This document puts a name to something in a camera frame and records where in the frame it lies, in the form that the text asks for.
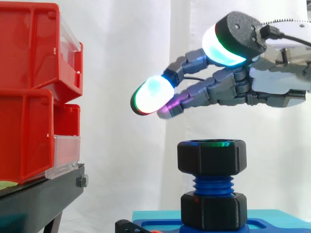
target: bolt thread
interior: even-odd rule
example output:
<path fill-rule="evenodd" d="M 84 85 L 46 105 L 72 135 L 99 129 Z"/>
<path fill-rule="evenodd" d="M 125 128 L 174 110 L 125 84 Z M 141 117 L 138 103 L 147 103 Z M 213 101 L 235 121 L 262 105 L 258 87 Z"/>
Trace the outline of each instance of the bolt thread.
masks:
<path fill-rule="evenodd" d="M 194 193 L 202 196 L 233 197 L 234 185 L 231 176 L 196 176 Z"/>

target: nut and bolt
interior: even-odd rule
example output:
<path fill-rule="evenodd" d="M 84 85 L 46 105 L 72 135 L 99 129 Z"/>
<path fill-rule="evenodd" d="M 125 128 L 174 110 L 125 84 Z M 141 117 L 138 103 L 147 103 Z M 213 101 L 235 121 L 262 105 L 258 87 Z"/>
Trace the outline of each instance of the nut and bolt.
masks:
<path fill-rule="evenodd" d="M 232 175 L 246 169 L 241 140 L 193 140 L 177 146 L 178 169 L 195 176 L 195 191 L 181 197 L 181 220 L 201 231 L 237 231 L 247 221 L 247 200 L 234 193 Z"/>
<path fill-rule="evenodd" d="M 83 174 L 79 179 L 79 185 L 81 188 L 86 188 L 88 185 L 88 175 Z"/>

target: black hex nut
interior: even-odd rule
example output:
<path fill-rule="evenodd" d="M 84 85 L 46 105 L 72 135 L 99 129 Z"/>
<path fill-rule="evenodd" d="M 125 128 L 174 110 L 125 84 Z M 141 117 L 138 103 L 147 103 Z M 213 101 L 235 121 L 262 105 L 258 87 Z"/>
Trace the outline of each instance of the black hex nut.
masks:
<path fill-rule="evenodd" d="M 232 176 L 246 168 L 242 140 L 192 140 L 177 146 L 178 169 L 194 176 Z"/>
<path fill-rule="evenodd" d="M 181 220 L 202 231 L 237 231 L 247 221 L 246 196 L 215 198 L 188 192 L 181 197 Z"/>

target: black cable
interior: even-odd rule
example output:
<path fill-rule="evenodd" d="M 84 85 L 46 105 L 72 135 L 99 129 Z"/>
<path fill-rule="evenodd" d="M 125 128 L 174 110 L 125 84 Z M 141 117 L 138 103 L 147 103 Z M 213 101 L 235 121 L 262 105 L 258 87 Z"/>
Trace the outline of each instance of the black cable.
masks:
<path fill-rule="evenodd" d="M 311 47 L 311 43 L 310 42 L 302 40 L 302 39 L 299 39 L 299 38 L 294 37 L 294 36 L 284 35 L 283 38 L 284 39 L 288 39 L 288 40 L 292 40 L 292 41 L 298 42 L 300 44 L 303 44 L 303 45 Z"/>
<path fill-rule="evenodd" d="M 197 80 L 197 81 L 201 81 L 201 82 L 204 81 L 204 79 L 200 79 L 200 78 L 196 78 L 196 77 L 185 77 L 184 79 L 188 79 L 188 80 Z"/>
<path fill-rule="evenodd" d="M 292 40 L 295 42 L 298 42 L 300 44 L 306 45 L 311 47 L 311 43 L 302 39 L 299 39 L 294 36 L 290 35 L 285 35 L 284 33 L 280 32 L 280 30 L 276 27 L 273 27 L 271 25 L 266 25 L 260 29 L 260 35 L 261 37 L 266 40 L 266 39 L 272 39 L 272 40 L 277 40 L 277 39 L 288 39 Z"/>

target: blue tray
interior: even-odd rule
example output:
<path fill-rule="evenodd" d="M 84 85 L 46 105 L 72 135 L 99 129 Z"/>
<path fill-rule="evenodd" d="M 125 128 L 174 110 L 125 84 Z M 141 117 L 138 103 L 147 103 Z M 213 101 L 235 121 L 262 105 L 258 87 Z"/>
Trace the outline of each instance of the blue tray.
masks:
<path fill-rule="evenodd" d="M 235 233 L 311 233 L 310 223 L 279 210 L 249 210 L 248 217 L 247 225 Z M 180 211 L 136 211 L 133 212 L 133 221 L 149 231 L 203 233 L 183 226 Z"/>

